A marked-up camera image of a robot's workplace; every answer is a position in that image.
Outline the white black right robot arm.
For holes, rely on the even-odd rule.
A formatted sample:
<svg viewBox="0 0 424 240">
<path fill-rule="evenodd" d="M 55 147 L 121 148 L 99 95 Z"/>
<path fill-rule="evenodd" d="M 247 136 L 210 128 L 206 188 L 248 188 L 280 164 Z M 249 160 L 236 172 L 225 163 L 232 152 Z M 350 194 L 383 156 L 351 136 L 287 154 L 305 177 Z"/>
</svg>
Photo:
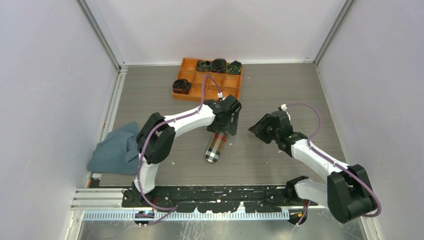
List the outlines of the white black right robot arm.
<svg viewBox="0 0 424 240">
<path fill-rule="evenodd" d="M 286 183 L 285 198 L 291 205 L 309 200 L 329 209 L 340 223 L 347 223 L 380 209 L 364 167 L 348 165 L 316 147 L 309 137 L 295 132 L 284 110 L 265 114 L 248 129 L 266 144 L 275 142 L 290 157 L 301 161 L 325 182 L 306 176 Z"/>
</svg>

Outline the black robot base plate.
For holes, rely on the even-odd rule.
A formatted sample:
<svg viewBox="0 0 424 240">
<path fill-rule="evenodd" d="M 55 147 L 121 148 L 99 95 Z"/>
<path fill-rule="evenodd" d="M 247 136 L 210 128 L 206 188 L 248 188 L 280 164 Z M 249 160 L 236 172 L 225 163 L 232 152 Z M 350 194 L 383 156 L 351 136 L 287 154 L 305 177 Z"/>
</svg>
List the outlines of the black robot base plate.
<svg viewBox="0 0 424 240">
<path fill-rule="evenodd" d="M 305 200 L 294 199 L 284 185 L 216 185 L 156 186 L 143 198 L 134 186 L 121 190 L 122 207 L 149 207 L 159 212 L 234 213 L 244 207 L 247 213 L 276 213 L 282 207 L 306 206 Z"/>
</svg>

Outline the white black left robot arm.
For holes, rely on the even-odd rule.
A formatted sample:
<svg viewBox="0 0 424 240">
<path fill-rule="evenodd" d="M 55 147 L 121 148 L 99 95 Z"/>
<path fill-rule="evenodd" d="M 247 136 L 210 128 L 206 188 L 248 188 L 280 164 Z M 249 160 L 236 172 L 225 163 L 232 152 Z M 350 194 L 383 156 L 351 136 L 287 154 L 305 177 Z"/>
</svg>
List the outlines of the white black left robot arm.
<svg viewBox="0 0 424 240">
<path fill-rule="evenodd" d="M 201 127 L 206 127 L 208 132 L 234 136 L 241 109 L 241 102 L 230 94 L 218 101 L 203 101 L 198 107 L 175 115 L 153 113 L 135 138 L 139 156 L 133 181 L 137 189 L 135 202 L 141 207 L 148 207 L 153 202 L 151 191 L 156 186 L 160 163 L 169 156 L 175 139 Z"/>
</svg>

